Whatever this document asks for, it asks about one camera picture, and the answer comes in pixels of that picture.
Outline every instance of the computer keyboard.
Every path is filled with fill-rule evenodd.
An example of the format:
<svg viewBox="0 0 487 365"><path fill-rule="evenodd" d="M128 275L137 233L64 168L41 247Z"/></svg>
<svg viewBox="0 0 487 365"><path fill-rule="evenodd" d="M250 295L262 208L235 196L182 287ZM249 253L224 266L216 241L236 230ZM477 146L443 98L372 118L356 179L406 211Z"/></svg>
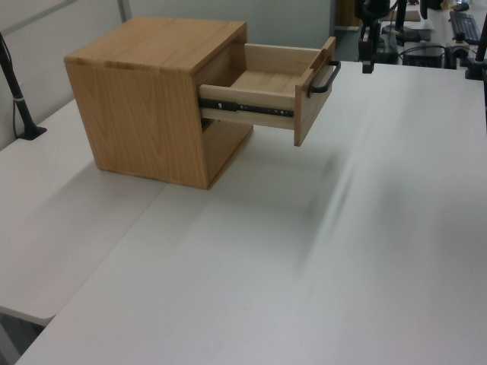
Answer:
<svg viewBox="0 0 487 365"><path fill-rule="evenodd" d="M465 14L459 11L450 11L451 27L454 30L454 36L464 32L465 42L478 46L480 41L480 32L477 23L471 14Z"/></svg>

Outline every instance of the cabinet side panel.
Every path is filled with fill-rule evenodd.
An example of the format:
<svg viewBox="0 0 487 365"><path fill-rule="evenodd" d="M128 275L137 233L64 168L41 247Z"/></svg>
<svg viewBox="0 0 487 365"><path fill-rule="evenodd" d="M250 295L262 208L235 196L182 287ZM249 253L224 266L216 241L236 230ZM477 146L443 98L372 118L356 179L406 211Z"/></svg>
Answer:
<svg viewBox="0 0 487 365"><path fill-rule="evenodd" d="M190 76L70 64L66 68L100 169L208 187Z"/></svg>
<svg viewBox="0 0 487 365"><path fill-rule="evenodd" d="M210 182L218 178L239 145L253 131L253 125L214 120L203 133Z"/></svg>

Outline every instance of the wood grain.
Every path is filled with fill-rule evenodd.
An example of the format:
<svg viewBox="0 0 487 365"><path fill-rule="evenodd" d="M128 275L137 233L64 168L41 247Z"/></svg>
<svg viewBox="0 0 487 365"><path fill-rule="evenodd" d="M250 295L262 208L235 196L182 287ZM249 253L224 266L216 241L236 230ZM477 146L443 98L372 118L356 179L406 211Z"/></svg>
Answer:
<svg viewBox="0 0 487 365"><path fill-rule="evenodd" d="M73 64L66 68L100 169L208 186L190 76Z"/></svg>
<svg viewBox="0 0 487 365"><path fill-rule="evenodd" d="M324 103L332 92L330 88L323 94L311 94L307 97L307 89L310 83L314 86L322 86L333 72L332 68L326 66L321 68L322 62L327 62L335 56L336 39L330 37L318 55L317 60L312 62L311 68L302 76L301 82L296 86L296 101L294 110L294 145L301 146L307 133L310 131L314 120L323 108ZM313 67L319 72L315 75Z"/></svg>
<svg viewBox="0 0 487 365"><path fill-rule="evenodd" d="M253 131L253 125L215 120L203 133L206 164L210 185L219 176L225 164Z"/></svg>
<svg viewBox="0 0 487 365"><path fill-rule="evenodd" d="M280 72L246 70L231 87L293 96L294 87L300 80L301 74L293 75Z"/></svg>
<svg viewBox="0 0 487 365"><path fill-rule="evenodd" d="M210 84L218 86L231 86L237 80L241 71L231 63L230 47L225 47L208 63L203 65L195 74L196 85Z"/></svg>
<svg viewBox="0 0 487 365"><path fill-rule="evenodd" d="M232 87L202 85L198 95L204 99L233 101L252 106L268 106L276 109L294 110L294 94L280 94L270 91L244 90Z"/></svg>
<svg viewBox="0 0 487 365"><path fill-rule="evenodd" d="M134 17L65 62L193 74L230 42L246 40L244 22Z"/></svg>
<svg viewBox="0 0 487 365"><path fill-rule="evenodd" d="M318 52L318 49L231 44L232 64L235 68L294 75L302 75Z"/></svg>
<svg viewBox="0 0 487 365"><path fill-rule="evenodd" d="M227 110L201 108L202 118L218 119L227 122L236 122L248 125L262 125L281 129L294 129L294 118L272 116L269 114L251 112L229 112Z"/></svg>

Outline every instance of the white desk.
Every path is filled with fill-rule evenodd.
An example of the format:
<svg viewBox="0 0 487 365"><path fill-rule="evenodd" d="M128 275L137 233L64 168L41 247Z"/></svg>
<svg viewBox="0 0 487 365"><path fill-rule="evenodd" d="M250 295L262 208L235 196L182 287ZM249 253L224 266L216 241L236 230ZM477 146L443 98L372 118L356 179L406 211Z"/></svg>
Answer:
<svg viewBox="0 0 487 365"><path fill-rule="evenodd" d="M0 313L46 325L164 184L99 171L73 101L0 152Z"/></svg>
<svg viewBox="0 0 487 365"><path fill-rule="evenodd" d="M18 365L484 363L486 172L481 83L344 63L301 148L167 185Z"/></svg>

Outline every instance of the floor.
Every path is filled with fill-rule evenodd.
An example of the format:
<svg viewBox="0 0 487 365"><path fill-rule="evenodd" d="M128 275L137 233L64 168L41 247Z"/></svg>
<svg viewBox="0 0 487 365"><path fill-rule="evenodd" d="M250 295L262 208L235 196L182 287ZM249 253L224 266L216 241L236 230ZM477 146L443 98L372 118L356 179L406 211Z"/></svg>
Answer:
<svg viewBox="0 0 487 365"><path fill-rule="evenodd" d="M336 59L356 61L358 31L336 30ZM0 365L14 365L43 327L0 314Z"/></svg>
<svg viewBox="0 0 487 365"><path fill-rule="evenodd" d="M0 365L13 365L29 348L43 327L0 314Z"/></svg>

